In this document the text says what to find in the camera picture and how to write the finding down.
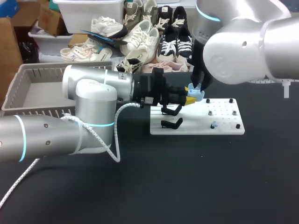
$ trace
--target gray plastic basket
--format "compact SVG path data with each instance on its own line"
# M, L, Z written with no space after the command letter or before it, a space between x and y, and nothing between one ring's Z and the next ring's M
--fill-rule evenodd
M4 115L75 115L75 101L62 94L62 77L69 64L113 69L113 62L23 64L12 80L2 110Z

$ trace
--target black sneaker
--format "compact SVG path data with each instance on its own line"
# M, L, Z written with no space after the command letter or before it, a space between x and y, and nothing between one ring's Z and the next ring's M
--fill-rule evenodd
M115 71L135 73L148 58L148 50L138 48L130 51L130 53L115 67Z
M176 8L176 10L173 13L173 24L176 28L181 28L182 26L188 26L187 25L187 13L184 9L184 7L179 6Z
M187 59L192 54L193 41L187 26L182 26L178 31L176 62L187 63Z
M172 8L170 6L163 6L158 8L157 24L155 27L161 32L172 23Z
M176 59L177 35L176 30L172 25L168 25L161 37L160 45L157 51L157 61L174 62Z

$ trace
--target pink shoe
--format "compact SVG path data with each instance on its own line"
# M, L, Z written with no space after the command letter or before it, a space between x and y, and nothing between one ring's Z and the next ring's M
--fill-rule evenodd
M141 73L151 73L153 68L161 68L164 72L186 72L188 71L187 65L175 62L161 62L156 64L145 64L141 67Z

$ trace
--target yellow part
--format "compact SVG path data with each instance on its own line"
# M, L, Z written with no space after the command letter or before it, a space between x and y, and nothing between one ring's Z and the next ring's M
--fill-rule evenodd
M194 104L195 102L196 102L196 98L195 97L186 97L185 106L190 105L190 104Z

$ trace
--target black tablecloth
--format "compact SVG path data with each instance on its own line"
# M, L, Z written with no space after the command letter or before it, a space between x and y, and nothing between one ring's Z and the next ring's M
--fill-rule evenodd
M167 76L188 84L190 74ZM242 136L153 136L149 109L119 117L121 162L107 153L41 159L0 210L1 224L299 223L299 85L225 85ZM0 197L32 160L0 165Z

